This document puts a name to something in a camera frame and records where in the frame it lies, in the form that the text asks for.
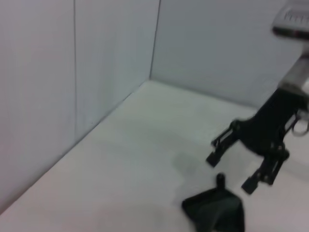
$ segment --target white wall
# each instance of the white wall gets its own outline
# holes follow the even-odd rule
[[[76,0],[77,137],[149,78],[159,0]]]
[[[0,1],[0,212],[74,143],[73,0]]]
[[[300,55],[271,23],[285,0],[161,0],[152,78],[260,106]]]
[[[158,4],[76,0],[75,57],[74,0],[0,1],[0,212],[149,78]]]

